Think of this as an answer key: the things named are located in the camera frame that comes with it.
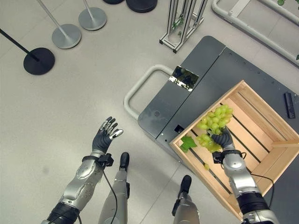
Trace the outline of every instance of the black pole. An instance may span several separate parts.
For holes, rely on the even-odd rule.
[[[5,33],[2,29],[0,29],[0,33],[3,36],[5,36],[7,39],[9,39],[12,43],[14,43],[17,47],[19,47],[22,51],[24,51],[26,54],[31,56],[34,60],[36,60],[37,62],[39,61],[39,59],[37,57],[35,57],[33,54],[31,54],[26,48],[24,48],[22,45],[20,45],[16,40],[14,40],[10,35]]]

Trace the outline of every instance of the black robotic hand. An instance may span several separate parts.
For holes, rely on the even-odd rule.
[[[221,135],[212,134],[211,138],[214,140],[214,142],[221,145],[222,148],[225,148],[233,144],[232,136],[230,135],[230,132],[227,127],[222,129]]]
[[[123,133],[123,130],[121,129],[113,131],[117,126],[117,123],[114,122],[115,118],[109,117],[101,125],[98,133],[93,139],[93,151],[100,150],[103,153],[106,153],[112,140]]]

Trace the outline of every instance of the black stanchion base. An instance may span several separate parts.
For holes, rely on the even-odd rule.
[[[24,59],[24,69],[32,75],[43,75],[50,71],[55,63],[55,57],[53,53],[46,48],[36,48],[30,51],[32,55],[37,57],[39,61],[36,61],[29,54]]]
[[[128,7],[137,13],[147,13],[153,10],[158,0],[126,0]]]
[[[118,3],[121,3],[122,1],[124,0],[103,0],[104,2],[108,3],[108,4],[118,4]]]

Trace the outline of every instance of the stanchion base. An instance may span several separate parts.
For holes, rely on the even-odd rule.
[[[39,61],[33,59],[29,54],[26,55],[23,65],[24,69],[32,75],[43,75],[50,71],[55,63],[53,53],[46,48],[36,48],[30,51]]]
[[[124,0],[103,0],[103,1],[108,3],[108,4],[115,5],[115,4],[123,2]]]
[[[128,7],[137,13],[147,13],[153,10],[158,0],[126,0]]]
[[[79,28],[73,24],[64,24],[61,25],[61,28],[67,36],[65,36],[59,28],[56,28],[52,34],[53,43],[61,49],[68,49],[76,46],[81,39]]]
[[[79,15],[80,25],[87,30],[97,30],[102,28],[107,22],[105,12],[96,7],[90,7],[89,10],[91,11],[93,18],[90,17],[87,9],[83,10]]]

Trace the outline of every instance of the bunch of grapes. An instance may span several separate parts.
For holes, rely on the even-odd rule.
[[[221,105],[214,112],[210,111],[204,116],[197,124],[197,127],[203,130],[211,130],[213,134],[222,134],[221,128],[224,128],[232,117],[233,109],[229,108],[228,105]],[[221,149],[221,146],[215,143],[208,134],[202,134],[197,137],[197,140],[202,147],[206,147],[211,153]]]
[[[221,146],[214,142],[214,140],[207,134],[202,134],[196,137],[202,147],[206,147],[209,152],[213,153],[219,151]]]
[[[197,127],[203,130],[211,130],[213,134],[222,134],[221,128],[225,127],[232,117],[233,109],[229,108],[228,105],[221,105],[214,112],[207,113],[197,124]]]

